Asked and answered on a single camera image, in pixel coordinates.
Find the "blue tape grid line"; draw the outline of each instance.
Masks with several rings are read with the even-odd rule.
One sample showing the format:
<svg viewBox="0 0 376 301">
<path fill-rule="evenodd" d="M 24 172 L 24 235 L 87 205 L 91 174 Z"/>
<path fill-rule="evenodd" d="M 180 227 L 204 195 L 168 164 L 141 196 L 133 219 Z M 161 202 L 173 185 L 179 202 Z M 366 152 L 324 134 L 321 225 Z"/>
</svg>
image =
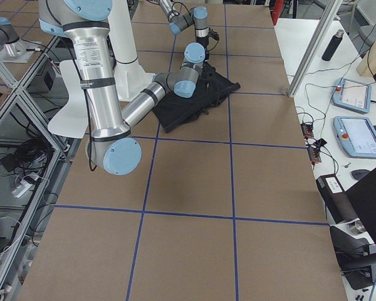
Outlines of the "blue tape grid line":
<svg viewBox="0 0 376 301">
<path fill-rule="evenodd" d="M 158 24 L 158 25 L 169 25 L 166 22 L 144 22 L 144 21 L 131 21 L 133 24 Z M 254 28 L 254 29 L 274 29 L 273 27 L 260 27 L 260 26 L 233 26 L 233 25 L 213 25 L 209 24 L 210 27 L 225 27 L 225 28 Z"/>
<path fill-rule="evenodd" d="M 154 52 L 154 53 L 171 53 L 169 51 L 162 51 L 162 50 L 137 50 L 137 52 Z M 183 54 L 184 52 L 181 51 L 174 51 L 175 54 Z M 226 54 L 222 53 L 212 53 L 212 55 L 217 56 L 227 56 Z M 240 56 L 243 58 L 282 58 L 282 56 L 273 56 L 273 55 L 232 55 L 228 54 L 229 56 Z"/>
<path fill-rule="evenodd" d="M 227 42 L 227 9 L 224 6 L 224 28 L 226 34 L 226 65 L 227 65 L 227 78 L 229 79 L 229 62 L 228 62 L 228 42 Z M 234 247 L 234 279 L 236 286 L 236 301 L 239 301 L 239 278 L 238 278 L 238 251 L 237 251 L 237 223 L 236 223 L 236 200 L 234 192 L 234 159 L 232 156 L 232 124 L 231 124 L 231 101 L 230 94 L 227 99 L 228 104 L 228 127 L 229 127 L 229 145 L 230 145 L 230 174 L 231 174 L 231 205 L 232 205 L 232 239 Z"/>
<path fill-rule="evenodd" d="M 177 142 L 197 142 L 197 143 L 210 143 L 210 144 L 227 144 L 227 145 L 244 145 L 244 146 L 258 146 L 258 147 L 277 147 L 281 149 L 306 149 L 306 146 L 293 146 L 293 145 L 274 145 L 274 144 L 256 144 L 244 142 L 223 142 L 223 141 L 207 141 L 207 140 L 188 140 L 177 138 L 163 138 L 163 137 L 146 137 L 146 136 L 132 136 L 138 139 L 151 139 L 163 141 L 177 141 Z"/>
<path fill-rule="evenodd" d="M 80 210 L 94 210 L 94 211 L 111 211 L 111 212 L 124 212 L 124 213 L 137 213 L 137 214 L 152 214 L 152 215 L 167 215 L 167 216 L 183 216 L 188 218 L 211 218 L 211 219 L 228 219 L 236 221 L 252 221 L 260 223 L 276 223 L 276 224 L 301 224 L 308 226 L 328 226 L 328 223 L 319 223 L 314 221 L 290 221 L 287 219 L 269 219 L 269 218 L 245 218 L 245 217 L 232 217 L 223 215 L 210 215 L 210 214 L 191 214 L 191 213 L 178 213 L 178 212 L 165 212 L 153 210 L 137 210 L 137 209 L 124 209 L 124 208 L 108 208 L 108 207 L 93 207 L 93 206 L 77 206 L 77 205 L 61 205 L 56 204 L 56 208 L 63 209 L 80 209 Z"/>
<path fill-rule="evenodd" d="M 171 70 L 176 40 L 177 40 L 177 37 L 174 36 L 174 42 L 173 42 L 172 52 L 170 54 L 170 63 L 169 63 L 169 70 L 168 70 L 168 72 L 170 72 L 170 70 Z M 139 223 L 139 229 L 138 229 L 137 242 L 135 244 L 135 251 L 133 253 L 131 273 L 130 273 L 130 279 L 128 281 L 128 289 L 127 289 L 127 295 L 125 297 L 125 301 L 129 301 L 129 299 L 130 299 L 131 288 L 132 288 L 132 281 L 133 281 L 133 273 L 135 271 L 135 264 L 137 262 L 137 255 L 138 255 L 138 248 L 139 248 L 139 243 L 140 243 L 140 237 L 141 237 L 141 233 L 142 233 L 142 226 L 144 224 L 145 213 L 147 213 L 145 211 L 145 209 L 146 209 L 147 199 L 148 199 L 148 195 L 149 195 L 150 180 L 152 179 L 152 171 L 153 171 L 153 166 L 154 166 L 154 162 L 155 162 L 157 143 L 159 141 L 159 133 L 160 133 L 160 122 L 157 125 L 155 145 L 154 145 L 154 148 L 153 148 L 152 161 L 150 163 L 148 181 L 147 181 L 146 191 L 145 191 L 144 205 L 142 206 L 142 213 L 141 213 L 141 216 L 140 216 L 140 223 Z"/>
</svg>

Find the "table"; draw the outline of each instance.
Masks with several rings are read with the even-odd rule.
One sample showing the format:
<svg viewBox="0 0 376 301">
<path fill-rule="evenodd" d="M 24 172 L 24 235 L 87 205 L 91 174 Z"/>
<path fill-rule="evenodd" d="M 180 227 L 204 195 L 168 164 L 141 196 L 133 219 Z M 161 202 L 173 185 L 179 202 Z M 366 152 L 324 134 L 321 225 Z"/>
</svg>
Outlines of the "table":
<svg viewBox="0 0 376 301">
<path fill-rule="evenodd" d="M 318 20 L 305 20 L 305 19 L 279 19 L 275 29 L 277 34 L 278 43 L 281 50 L 281 55 L 284 59 L 285 68 L 288 75 L 288 80 L 292 80 L 292 75 L 300 64 L 301 58 L 305 53 L 306 47 L 311 39 L 311 36 L 317 26 Z M 327 47 L 331 37 L 337 32 L 338 29 L 343 29 L 339 21 L 334 21 L 330 26 L 328 33 L 323 40 L 320 49 L 317 51 L 315 59 L 313 60 L 308 73 L 315 72 L 317 70 L 326 70 L 331 68 L 340 68 L 346 64 L 350 64 L 356 57 L 358 53 L 353 46 L 350 38 L 345 34 L 343 41 L 337 49 L 337 52 L 333 55 L 330 61 L 323 61 L 321 56 Z M 314 83 L 319 86 L 329 87 L 334 85 L 334 83 L 341 78 L 344 74 L 346 78 L 357 80 L 365 83 L 374 82 L 373 78 L 360 77 L 356 71 L 356 67 L 361 62 L 361 58 L 357 58 L 353 64 L 347 65 L 339 70 L 328 70 L 323 72 L 317 72 L 315 74 L 309 74 L 305 77 L 303 83 L 301 84 L 298 93 L 295 95 L 295 105 L 297 106 L 297 111 L 302 112 L 301 108 L 304 108 L 306 112 L 311 113 L 314 118 L 322 117 L 321 113 L 317 112 L 308 105 L 308 99 L 305 94 L 305 85 L 308 83 Z M 310 104 L 321 111 L 325 112 L 328 108 L 330 97 L 332 95 L 332 88 L 318 88 L 313 86 L 307 86 L 308 95 L 310 99 Z M 376 83 L 372 85 L 372 100 L 376 100 Z M 326 124 L 322 132 L 322 137 L 328 142 L 326 147 L 332 153 L 332 156 L 337 160 L 339 164 L 339 170 L 337 173 L 337 178 L 341 182 L 343 188 L 347 190 L 349 187 L 356 183 L 350 176 L 350 172 L 356 169 L 368 169 L 372 170 L 376 167 L 375 159 L 354 159 L 349 158 L 344 153 L 338 140 L 336 138 L 336 133 L 333 128 L 333 118 L 334 116 L 361 116 L 356 112 L 346 110 L 344 108 L 336 107 L 331 104 L 328 108 L 326 114 Z M 376 104 L 371 104 L 370 112 L 366 114 L 367 117 L 376 125 Z M 316 138 L 320 138 L 320 131 L 323 126 L 323 122 L 315 122 L 314 133 Z M 317 164 L 314 169 L 315 179 L 324 174 L 333 173 L 333 161 L 328 156 L 321 154 L 322 163 Z M 348 227 L 343 224 L 339 226 L 340 229 L 349 233 Z M 370 242 L 372 240 L 368 235 L 357 236 L 357 238 L 367 237 Z M 355 298 L 360 292 L 353 291 L 347 281 L 343 280 L 345 283 L 345 288 L 347 291 L 347 296 L 349 300 Z M 373 297 L 373 301 L 376 300 L 376 292 Z"/>
<path fill-rule="evenodd" d="M 169 134 L 149 114 L 127 176 L 81 148 L 18 300 L 346 300 L 268 8 L 206 6 L 241 89 Z M 176 70 L 192 30 L 140 3 L 141 65 Z"/>
</svg>

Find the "brown cardboard table surface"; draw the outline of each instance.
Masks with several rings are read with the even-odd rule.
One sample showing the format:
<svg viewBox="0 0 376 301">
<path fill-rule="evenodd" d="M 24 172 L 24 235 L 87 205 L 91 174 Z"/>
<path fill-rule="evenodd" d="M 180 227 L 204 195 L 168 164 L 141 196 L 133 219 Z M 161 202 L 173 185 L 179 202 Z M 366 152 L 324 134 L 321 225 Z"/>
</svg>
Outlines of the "brown cardboard table surface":
<svg viewBox="0 0 376 301">
<path fill-rule="evenodd" d="M 42 45 L 47 46 L 53 38 L 53 36 L 46 34 L 39 27 L 37 1 L 0 0 L 0 17 L 8 18 L 22 39 L 39 41 Z M 36 45 L 36 47 L 43 50 L 42 46 Z M 19 81 L 38 57 L 39 53 L 36 52 L 27 63 L 5 63 L 5 65 L 15 79 Z"/>
<path fill-rule="evenodd" d="M 89 172 L 81 147 L 18 300 L 347 299 L 268 9 L 206 6 L 209 63 L 242 88 L 169 134 L 150 113 L 127 176 Z M 194 38 L 145 2 L 133 31 L 148 72 Z"/>
</svg>

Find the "black strap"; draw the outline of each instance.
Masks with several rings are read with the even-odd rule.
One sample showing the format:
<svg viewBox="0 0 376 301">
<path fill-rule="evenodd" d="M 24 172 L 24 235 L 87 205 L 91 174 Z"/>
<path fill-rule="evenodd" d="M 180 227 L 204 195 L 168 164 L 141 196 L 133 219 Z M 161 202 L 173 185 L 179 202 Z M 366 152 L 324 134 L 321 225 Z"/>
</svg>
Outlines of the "black strap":
<svg viewBox="0 0 376 301">
<path fill-rule="evenodd" d="M 97 78 L 94 80 L 82 80 L 81 82 L 81 89 L 94 89 L 94 88 L 101 88 L 107 87 L 111 85 L 115 85 L 114 77 L 108 78 Z"/>
<path fill-rule="evenodd" d="M 155 102 L 155 105 L 157 105 L 157 103 L 159 102 L 159 99 L 157 98 L 156 94 L 153 93 L 151 90 L 149 90 L 149 89 L 143 89 L 141 93 L 146 93 L 147 95 L 149 95 L 150 97 L 152 97 L 152 99 Z"/>
</svg>

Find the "label sticker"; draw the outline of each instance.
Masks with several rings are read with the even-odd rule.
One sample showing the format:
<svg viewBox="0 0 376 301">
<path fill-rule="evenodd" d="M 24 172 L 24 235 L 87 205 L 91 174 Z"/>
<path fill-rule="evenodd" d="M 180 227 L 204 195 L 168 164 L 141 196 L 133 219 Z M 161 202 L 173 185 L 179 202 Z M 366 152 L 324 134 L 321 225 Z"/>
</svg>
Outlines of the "label sticker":
<svg viewBox="0 0 376 301">
<path fill-rule="evenodd" d="M 338 184 L 335 177 L 327 177 L 326 182 L 328 184 L 328 187 L 330 187 L 330 190 L 332 193 L 342 193 L 343 190 L 341 189 L 340 185 Z"/>
<path fill-rule="evenodd" d="M 76 44 L 75 53 L 80 68 L 91 69 L 103 67 L 102 54 L 97 42 L 92 41 Z"/>
</svg>

